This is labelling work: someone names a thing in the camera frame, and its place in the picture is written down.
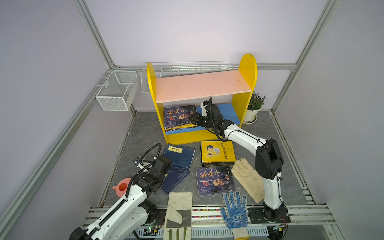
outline white flower pot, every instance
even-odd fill
[[[253,124],[256,121],[257,113],[261,109],[262,108],[257,109],[257,110],[253,110],[253,111],[247,109],[247,112],[245,113],[243,124]]]

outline yellow book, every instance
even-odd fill
[[[201,142],[201,162],[235,162],[235,152],[232,141],[203,141]]]

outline pink watering can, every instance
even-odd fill
[[[119,182],[117,186],[113,186],[112,189],[116,191],[116,194],[119,197],[122,197],[127,192],[127,187],[130,182],[131,178],[124,178]]]

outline pink shelf board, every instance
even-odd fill
[[[158,78],[156,85],[156,103],[252,91],[238,70]]]

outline black mounting plate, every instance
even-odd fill
[[[264,207],[250,207],[248,208],[248,216],[251,218],[251,223],[269,223],[267,222],[263,216]],[[288,215],[287,209],[284,208],[282,211],[282,217],[284,217],[286,223],[291,222],[291,218]],[[278,219],[275,223],[284,223],[283,219]]]

